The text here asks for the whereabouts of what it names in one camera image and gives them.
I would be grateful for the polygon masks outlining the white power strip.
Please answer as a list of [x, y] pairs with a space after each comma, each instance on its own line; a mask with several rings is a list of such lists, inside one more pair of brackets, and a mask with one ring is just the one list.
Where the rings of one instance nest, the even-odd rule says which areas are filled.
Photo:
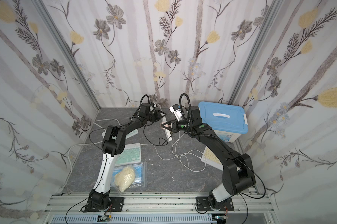
[[[156, 103], [156, 105], [159, 107], [160, 111], [162, 111], [162, 107], [159, 105], [159, 103]], [[161, 120], [162, 120], [162, 124], [167, 122], [166, 117], [162, 117]], [[168, 127], [168, 124], [164, 125], [163, 130], [164, 130], [166, 139], [168, 140], [168, 142], [170, 142], [172, 141], [172, 137], [171, 137], [171, 132], [170, 130], [167, 129], [167, 127]]]

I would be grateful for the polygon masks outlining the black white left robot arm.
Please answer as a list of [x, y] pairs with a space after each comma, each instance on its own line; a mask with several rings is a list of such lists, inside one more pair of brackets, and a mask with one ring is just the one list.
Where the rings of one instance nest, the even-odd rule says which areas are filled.
[[112, 175], [120, 154], [126, 146], [126, 136], [134, 130], [156, 123], [166, 113], [156, 109], [153, 103], [142, 103], [128, 122], [119, 126], [108, 126], [102, 141], [103, 159], [97, 181], [91, 190], [82, 212], [104, 212], [111, 206], [109, 197]]

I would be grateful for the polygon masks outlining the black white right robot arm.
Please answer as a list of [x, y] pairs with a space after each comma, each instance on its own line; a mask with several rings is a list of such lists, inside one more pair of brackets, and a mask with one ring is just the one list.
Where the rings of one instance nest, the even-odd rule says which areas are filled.
[[208, 196], [208, 203], [213, 210], [221, 209], [229, 198], [256, 184], [250, 156], [236, 152], [223, 142], [213, 128], [202, 121], [197, 106], [185, 109], [175, 104], [169, 109], [176, 118], [163, 123], [162, 128], [173, 133], [186, 132], [207, 146], [223, 166], [222, 183], [211, 190]]

